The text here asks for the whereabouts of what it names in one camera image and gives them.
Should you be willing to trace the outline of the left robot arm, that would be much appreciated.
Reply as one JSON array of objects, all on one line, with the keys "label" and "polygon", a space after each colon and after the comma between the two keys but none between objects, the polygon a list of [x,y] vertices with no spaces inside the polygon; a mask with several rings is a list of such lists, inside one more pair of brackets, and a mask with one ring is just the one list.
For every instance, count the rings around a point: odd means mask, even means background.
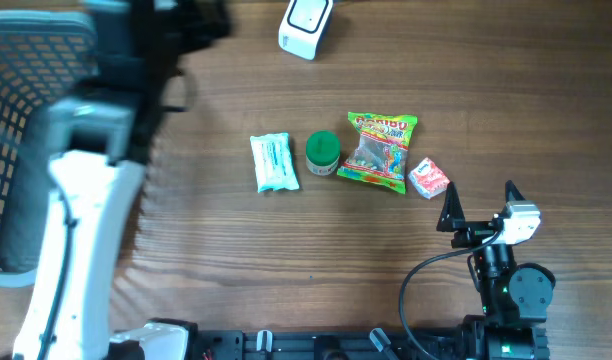
[{"label": "left robot arm", "polygon": [[96,72],[47,111],[47,218],[16,359],[182,359],[188,323],[113,333],[108,315],[129,213],[179,59],[231,31],[222,1],[89,1]]}]

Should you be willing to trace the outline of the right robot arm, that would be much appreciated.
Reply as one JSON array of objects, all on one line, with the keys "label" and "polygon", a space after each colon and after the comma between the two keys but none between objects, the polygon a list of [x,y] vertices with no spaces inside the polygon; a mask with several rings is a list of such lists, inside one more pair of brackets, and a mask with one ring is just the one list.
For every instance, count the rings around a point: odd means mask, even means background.
[{"label": "right robot arm", "polygon": [[547,359],[547,308],[556,279],[536,263],[519,264],[513,249],[532,239],[541,224],[537,205],[512,181],[505,184],[505,206],[487,221],[465,218],[457,188],[447,186],[437,224],[453,234],[451,246],[468,255],[467,265],[483,314],[468,315],[458,326],[455,355],[460,359]]}]

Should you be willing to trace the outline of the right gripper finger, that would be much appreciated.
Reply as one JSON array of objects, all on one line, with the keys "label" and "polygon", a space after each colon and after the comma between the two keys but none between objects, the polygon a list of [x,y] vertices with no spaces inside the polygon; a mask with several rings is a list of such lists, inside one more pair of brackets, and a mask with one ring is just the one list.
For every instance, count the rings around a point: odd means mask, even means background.
[{"label": "right gripper finger", "polygon": [[438,232],[456,232],[465,228],[465,215],[459,199],[457,187],[450,182],[445,191],[445,199],[436,226]]},{"label": "right gripper finger", "polygon": [[520,193],[516,185],[512,180],[508,180],[505,183],[505,201],[513,202],[513,201],[524,201],[525,197]]}]

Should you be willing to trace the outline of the white barcode scanner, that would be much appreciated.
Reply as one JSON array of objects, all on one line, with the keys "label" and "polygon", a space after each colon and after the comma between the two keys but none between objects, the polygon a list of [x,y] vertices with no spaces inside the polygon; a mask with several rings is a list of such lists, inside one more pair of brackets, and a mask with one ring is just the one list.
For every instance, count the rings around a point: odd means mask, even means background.
[{"label": "white barcode scanner", "polygon": [[278,30],[279,47],[314,60],[333,6],[333,0],[290,0]]}]

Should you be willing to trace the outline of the grey plastic shopping basket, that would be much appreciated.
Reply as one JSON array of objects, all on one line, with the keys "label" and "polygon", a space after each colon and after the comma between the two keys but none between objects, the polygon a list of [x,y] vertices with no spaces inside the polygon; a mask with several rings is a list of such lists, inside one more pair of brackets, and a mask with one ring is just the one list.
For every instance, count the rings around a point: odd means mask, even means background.
[{"label": "grey plastic shopping basket", "polygon": [[36,277],[50,183],[44,112],[91,75],[96,43],[79,12],[0,10],[0,287]]}]

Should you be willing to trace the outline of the small red white packet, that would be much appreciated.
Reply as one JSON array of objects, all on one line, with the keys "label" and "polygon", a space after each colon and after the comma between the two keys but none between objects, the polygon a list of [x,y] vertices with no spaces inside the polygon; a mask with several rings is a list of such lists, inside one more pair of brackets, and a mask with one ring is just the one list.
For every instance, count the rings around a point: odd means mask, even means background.
[{"label": "small red white packet", "polygon": [[411,170],[408,177],[418,193],[426,199],[443,193],[450,183],[445,173],[428,157]]}]

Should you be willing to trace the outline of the green lid jar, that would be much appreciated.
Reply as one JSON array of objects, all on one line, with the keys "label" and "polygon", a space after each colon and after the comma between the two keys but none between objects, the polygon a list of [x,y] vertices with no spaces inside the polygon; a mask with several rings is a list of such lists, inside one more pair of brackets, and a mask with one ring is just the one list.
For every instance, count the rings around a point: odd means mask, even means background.
[{"label": "green lid jar", "polygon": [[332,174],[338,166],[340,152],[341,144],[334,133],[326,130],[313,133],[306,143],[309,171],[319,176]]}]

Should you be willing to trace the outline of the teal tissue pack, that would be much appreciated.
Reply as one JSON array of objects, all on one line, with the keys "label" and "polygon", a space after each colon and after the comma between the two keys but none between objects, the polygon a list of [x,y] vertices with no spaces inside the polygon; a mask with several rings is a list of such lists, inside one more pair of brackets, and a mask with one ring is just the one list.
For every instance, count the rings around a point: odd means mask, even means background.
[{"label": "teal tissue pack", "polygon": [[257,192],[298,190],[288,133],[251,136]]}]

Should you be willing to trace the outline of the green Haribo gummy bag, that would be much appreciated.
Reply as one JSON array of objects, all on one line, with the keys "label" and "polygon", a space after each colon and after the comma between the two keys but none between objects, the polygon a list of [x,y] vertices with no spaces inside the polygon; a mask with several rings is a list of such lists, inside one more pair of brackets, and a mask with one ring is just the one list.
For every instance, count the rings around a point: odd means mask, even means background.
[{"label": "green Haribo gummy bag", "polygon": [[418,118],[349,112],[348,121],[359,133],[359,143],[337,175],[405,194],[408,151]]}]

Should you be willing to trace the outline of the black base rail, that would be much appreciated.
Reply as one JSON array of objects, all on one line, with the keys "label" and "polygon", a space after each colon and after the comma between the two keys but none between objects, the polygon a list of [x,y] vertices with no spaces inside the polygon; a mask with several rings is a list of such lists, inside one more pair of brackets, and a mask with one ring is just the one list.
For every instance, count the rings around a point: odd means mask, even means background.
[{"label": "black base rail", "polygon": [[498,359],[549,360],[546,332],[540,328],[486,328],[472,323],[455,328],[420,329],[412,342],[406,333],[200,331],[190,348],[199,360],[326,359]]}]

